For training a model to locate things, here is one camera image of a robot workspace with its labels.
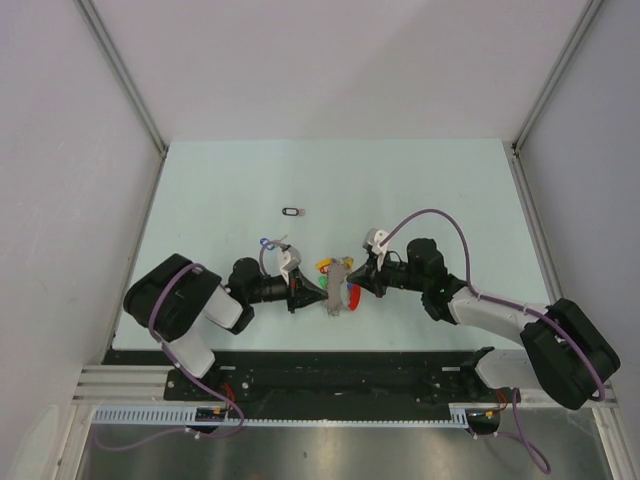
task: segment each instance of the white wall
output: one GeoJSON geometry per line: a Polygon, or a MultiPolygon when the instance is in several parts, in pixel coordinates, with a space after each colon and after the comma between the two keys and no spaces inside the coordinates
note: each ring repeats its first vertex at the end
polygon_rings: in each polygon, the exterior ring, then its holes
{"type": "Polygon", "coordinates": [[[611,0],[525,144],[560,281],[622,360],[613,384],[640,447],[640,2],[611,0]]]}
{"type": "Polygon", "coordinates": [[[159,158],[71,0],[0,5],[0,478],[106,338],[159,158]]]}
{"type": "Polygon", "coordinates": [[[172,140],[512,140],[587,0],[96,0],[172,140]]]}

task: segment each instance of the metal frame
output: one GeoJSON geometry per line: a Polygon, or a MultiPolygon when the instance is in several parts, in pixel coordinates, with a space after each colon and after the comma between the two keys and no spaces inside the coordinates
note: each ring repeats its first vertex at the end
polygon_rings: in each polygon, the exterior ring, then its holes
{"type": "Polygon", "coordinates": [[[149,113],[145,102],[142,100],[142,96],[138,91],[131,75],[129,74],[129,70],[126,65],[122,61],[120,57],[120,53],[118,53],[118,49],[116,48],[109,32],[107,31],[107,27],[100,17],[98,10],[93,4],[92,0],[73,0],[78,9],[80,10],[80,14],[82,18],[84,18],[87,27],[91,31],[93,38],[95,39],[100,51],[104,55],[104,58],[109,65],[109,68],[113,72],[116,77],[116,80],[122,87],[122,91],[124,92],[125,97],[129,100],[129,103],[133,107],[133,110],[136,112],[136,115],[142,122],[147,135],[153,142],[156,150],[164,160],[167,156],[167,144],[162,139],[162,135],[160,135],[160,131],[156,126],[156,123],[153,120],[153,117],[149,113]]]}
{"type": "MultiPolygon", "coordinates": [[[[167,144],[163,141],[153,118],[146,108],[93,2],[91,0],[74,0],[74,3],[78,6],[109,67],[123,88],[125,96],[142,121],[146,133],[164,160],[167,153],[167,144]]],[[[513,143],[505,147],[518,196],[543,273],[545,286],[552,300],[562,296],[562,288],[558,281],[558,276],[545,239],[540,216],[536,210],[531,191],[522,170],[520,151],[604,3],[605,0],[591,0],[588,3],[559,59],[554,65],[549,78],[545,82],[533,108],[527,115],[517,138],[513,143]]],[[[139,250],[160,174],[161,168],[157,172],[147,215],[142,222],[139,240],[135,248],[135,255],[133,255],[131,268],[125,281],[130,279],[133,271],[133,264],[135,263],[135,257],[139,250]]],[[[115,315],[113,323],[113,328],[115,328],[115,315]]],[[[108,341],[105,342],[105,351],[111,343],[111,338],[110,335],[108,341]]],[[[72,415],[67,425],[64,438],[64,449],[60,451],[55,471],[50,478],[55,478],[56,480],[74,480],[76,478],[78,469],[80,468],[84,446],[88,439],[91,420],[100,405],[155,405],[159,407],[168,407],[169,405],[176,404],[181,407],[202,405],[185,402],[165,402],[163,400],[164,385],[170,368],[169,366],[145,367],[135,365],[85,367],[74,396],[72,415]]],[[[523,391],[522,400],[522,407],[524,408],[556,406],[550,398],[539,391],[523,391]]],[[[207,402],[204,404],[208,406],[222,406],[221,402],[207,402]]],[[[491,408],[493,405],[451,404],[451,407],[454,408],[468,408],[471,406],[476,408],[491,408]]],[[[600,404],[588,402],[587,407],[592,408],[614,478],[625,480],[638,478],[637,472],[640,470],[638,470],[638,466],[635,463],[635,458],[627,448],[626,434],[624,432],[620,410],[617,407],[610,386],[607,386],[607,401],[600,404]]]]}
{"type": "Polygon", "coordinates": [[[571,32],[567,43],[564,45],[562,52],[558,57],[558,60],[556,60],[556,63],[553,65],[551,73],[549,74],[549,77],[542,87],[542,91],[538,95],[538,98],[536,98],[533,107],[527,114],[522,127],[518,131],[518,135],[516,135],[516,139],[513,142],[513,147],[517,153],[522,150],[522,146],[527,141],[531,130],[542,115],[544,108],[546,107],[547,103],[558,87],[560,80],[567,71],[567,68],[571,64],[571,61],[575,57],[580,46],[583,44],[587,32],[591,28],[591,25],[593,25],[593,22],[595,21],[598,13],[600,13],[602,6],[605,3],[606,0],[590,0],[587,6],[582,11],[578,23],[576,23],[575,27],[573,28],[573,31],[571,32]]]}

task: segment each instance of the red object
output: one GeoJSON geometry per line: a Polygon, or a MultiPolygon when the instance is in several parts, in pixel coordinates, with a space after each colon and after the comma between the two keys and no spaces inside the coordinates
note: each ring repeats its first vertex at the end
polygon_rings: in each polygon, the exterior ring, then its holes
{"type": "Polygon", "coordinates": [[[358,308],[361,294],[362,294],[362,289],[360,288],[359,285],[354,285],[351,288],[351,295],[349,295],[349,310],[353,311],[356,308],[358,308]]]}

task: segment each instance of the small black object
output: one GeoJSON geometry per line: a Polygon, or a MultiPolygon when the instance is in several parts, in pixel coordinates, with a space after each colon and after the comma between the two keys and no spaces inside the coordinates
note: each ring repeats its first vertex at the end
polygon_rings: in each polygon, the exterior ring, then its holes
{"type": "Polygon", "coordinates": [[[252,304],[285,300],[287,309],[294,313],[312,303],[326,300],[327,292],[307,279],[299,268],[289,273],[289,283],[281,276],[262,275],[258,262],[241,258],[233,265],[229,276],[229,295],[243,307],[243,313],[231,332],[240,333],[253,318],[252,304]]]}
{"type": "Polygon", "coordinates": [[[286,215],[287,217],[301,217],[302,215],[304,215],[304,209],[295,207],[284,207],[282,209],[282,214],[286,215]]]}
{"type": "Polygon", "coordinates": [[[469,423],[469,433],[478,435],[491,435],[498,431],[500,427],[500,412],[486,414],[485,410],[467,410],[467,422],[469,423]]]}
{"type": "MultiPolygon", "coordinates": [[[[578,344],[603,382],[620,368],[618,355],[574,302],[561,298],[549,307],[547,316],[578,344]]],[[[520,338],[540,385],[560,405],[577,410],[595,392],[584,363],[543,320],[527,324],[520,338]]]]}
{"type": "Polygon", "coordinates": [[[434,320],[455,323],[448,303],[466,283],[451,275],[442,253],[430,238],[416,238],[407,245],[407,261],[394,261],[385,255],[380,271],[378,257],[369,249],[367,262],[347,277],[349,283],[383,297],[388,287],[422,293],[422,305],[434,320]]]}
{"type": "MultiPolygon", "coordinates": [[[[145,328],[151,311],[171,279],[191,260],[174,253],[137,281],[124,297],[125,312],[145,328]]],[[[167,342],[182,337],[191,328],[222,278],[205,269],[184,275],[162,303],[154,329],[167,342]]]]}

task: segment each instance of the purple cable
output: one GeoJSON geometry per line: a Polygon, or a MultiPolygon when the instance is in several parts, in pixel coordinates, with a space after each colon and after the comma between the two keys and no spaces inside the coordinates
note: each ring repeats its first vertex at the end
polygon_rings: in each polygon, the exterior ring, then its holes
{"type": "Polygon", "coordinates": [[[519,396],[520,396],[520,389],[514,388],[511,404],[513,405],[513,418],[516,421],[516,427],[518,428],[518,433],[519,433],[518,435],[516,435],[515,433],[505,433],[505,432],[496,432],[496,433],[489,433],[486,435],[478,435],[471,429],[471,427],[469,427],[469,431],[473,434],[473,438],[483,438],[483,439],[510,438],[511,440],[516,440],[517,442],[520,442],[527,449],[527,453],[529,454],[529,457],[531,458],[533,463],[536,465],[536,467],[538,467],[538,469],[544,475],[550,475],[551,464],[549,463],[549,460],[547,460],[547,457],[544,456],[544,454],[540,451],[538,447],[536,447],[533,443],[531,443],[531,441],[529,441],[529,438],[527,437],[527,435],[524,433],[524,430],[522,429],[520,412],[518,411],[518,407],[517,407],[519,396]]]}
{"type": "MultiPolygon", "coordinates": [[[[467,288],[469,289],[471,294],[474,297],[476,297],[478,300],[486,300],[488,302],[496,303],[496,304],[502,305],[504,307],[508,307],[508,308],[512,308],[514,310],[518,310],[518,311],[524,312],[525,314],[530,313],[531,315],[539,318],[540,320],[545,322],[547,325],[549,325],[551,328],[553,328],[553,330],[557,333],[557,335],[559,337],[561,337],[564,341],[566,341],[567,344],[573,349],[573,351],[576,353],[578,358],[582,361],[584,366],[587,368],[589,374],[591,375],[591,378],[593,379],[593,381],[594,381],[594,383],[596,385],[596,388],[598,389],[598,396],[597,397],[591,397],[591,400],[596,401],[596,402],[604,401],[604,399],[605,399],[605,389],[604,389],[604,385],[602,383],[602,380],[598,376],[598,372],[596,372],[596,369],[593,367],[593,365],[591,364],[591,362],[589,361],[587,356],[582,352],[582,350],[580,349],[580,346],[569,336],[569,334],[567,332],[565,332],[562,329],[562,327],[560,327],[560,325],[558,325],[556,322],[554,322],[551,318],[547,317],[542,312],[538,312],[536,310],[528,308],[526,305],[521,305],[519,303],[511,302],[511,301],[505,300],[503,298],[493,297],[491,295],[484,295],[484,294],[478,292],[474,288],[474,286],[471,283],[471,255],[469,254],[469,245],[467,244],[467,239],[464,236],[464,233],[462,232],[462,229],[460,228],[460,225],[458,224],[458,222],[456,222],[456,220],[451,215],[449,215],[448,213],[446,213],[446,212],[444,212],[442,210],[436,209],[436,208],[426,208],[424,210],[418,210],[417,212],[409,215],[407,218],[405,218],[403,221],[401,221],[398,224],[398,226],[396,228],[394,228],[391,231],[391,233],[389,233],[389,235],[387,235],[384,238],[384,240],[382,240],[382,242],[380,242],[380,246],[382,247],[382,246],[386,245],[389,242],[389,240],[391,240],[391,238],[394,235],[396,235],[411,220],[413,220],[416,217],[419,217],[420,215],[424,215],[426,213],[435,213],[436,215],[440,215],[441,217],[446,218],[449,221],[449,223],[451,223],[453,225],[453,227],[456,229],[456,231],[458,232],[458,236],[460,237],[460,241],[462,242],[462,249],[464,250],[465,275],[467,277],[467,288]]],[[[524,430],[522,429],[522,424],[521,424],[521,421],[520,421],[520,413],[518,412],[518,407],[516,406],[517,399],[518,399],[519,395],[520,395],[520,389],[515,388],[513,390],[513,401],[512,401],[512,404],[513,404],[513,416],[514,416],[514,419],[516,421],[516,426],[518,427],[519,435],[516,435],[514,433],[501,433],[500,432],[500,433],[497,433],[496,435],[476,435],[476,436],[477,437],[482,437],[482,438],[498,436],[498,437],[511,438],[513,440],[519,441],[527,449],[527,453],[531,457],[531,460],[533,460],[533,463],[535,463],[535,465],[540,469],[540,471],[542,473],[544,473],[545,475],[548,475],[549,473],[551,473],[551,465],[549,464],[549,462],[545,458],[545,456],[542,454],[542,452],[535,445],[533,445],[529,441],[529,439],[527,438],[526,434],[524,433],[524,430]]]]}
{"type": "Polygon", "coordinates": [[[286,235],[282,237],[280,240],[269,240],[268,242],[264,242],[264,245],[262,245],[262,248],[260,248],[260,255],[258,255],[258,263],[260,264],[260,271],[262,272],[263,275],[267,275],[267,269],[264,268],[264,251],[267,249],[267,247],[271,245],[276,245],[280,248],[286,247],[286,245],[282,243],[282,240],[284,240],[285,238],[287,238],[286,235]]]}
{"type": "MultiPolygon", "coordinates": [[[[234,435],[234,434],[238,433],[242,429],[242,427],[244,425],[244,421],[245,421],[244,412],[230,398],[227,398],[224,395],[221,395],[220,393],[218,393],[218,392],[212,390],[211,388],[207,387],[204,383],[202,383],[199,379],[197,379],[191,372],[189,372],[186,368],[184,368],[182,365],[180,365],[179,360],[175,357],[175,355],[171,352],[171,350],[169,350],[169,347],[167,346],[165,341],[162,339],[160,334],[158,334],[155,331],[155,328],[154,328],[155,324],[156,324],[156,320],[158,318],[158,313],[160,312],[160,308],[162,307],[162,304],[165,302],[165,300],[167,299],[167,297],[171,293],[171,290],[173,290],[173,288],[182,279],[182,277],[184,277],[187,273],[189,273],[190,271],[192,271],[192,270],[194,270],[196,268],[204,269],[204,266],[202,266],[199,263],[191,263],[191,264],[187,265],[186,267],[184,267],[183,269],[181,269],[178,273],[176,273],[173,276],[173,278],[169,281],[169,283],[167,283],[167,285],[164,287],[164,289],[160,293],[160,296],[158,297],[158,300],[156,300],[156,303],[153,306],[153,309],[151,310],[151,315],[149,316],[148,329],[149,329],[149,333],[151,334],[151,336],[155,340],[157,340],[158,342],[160,342],[162,344],[162,351],[167,355],[167,357],[169,357],[169,360],[171,360],[171,363],[173,363],[176,366],[176,368],[178,370],[180,370],[185,377],[187,377],[192,383],[194,383],[196,386],[198,386],[200,389],[202,389],[203,391],[205,391],[209,395],[212,395],[212,396],[216,397],[217,399],[222,400],[223,402],[231,405],[231,407],[236,412],[238,412],[238,416],[240,417],[240,423],[238,423],[238,425],[236,425],[231,430],[229,430],[227,432],[219,433],[219,434],[204,433],[204,432],[200,432],[200,431],[198,431],[196,433],[196,437],[202,436],[202,437],[206,437],[206,438],[225,438],[225,437],[230,437],[231,435],[234,435]]],[[[184,432],[184,431],[185,431],[185,429],[182,428],[182,427],[180,427],[180,428],[170,428],[170,429],[163,430],[161,432],[155,433],[155,434],[151,435],[150,437],[144,438],[144,439],[142,439],[142,440],[140,440],[138,442],[132,443],[130,445],[124,445],[124,446],[121,446],[121,447],[110,447],[108,445],[104,445],[98,439],[98,436],[96,434],[94,434],[93,440],[94,440],[95,444],[99,448],[101,448],[102,450],[106,450],[106,451],[109,451],[109,452],[124,452],[124,451],[127,451],[127,450],[133,450],[134,448],[141,447],[142,445],[145,445],[146,443],[151,442],[151,441],[153,441],[153,440],[155,440],[157,438],[163,437],[165,435],[169,435],[169,434],[172,434],[172,433],[178,433],[178,432],[184,432]]]]}

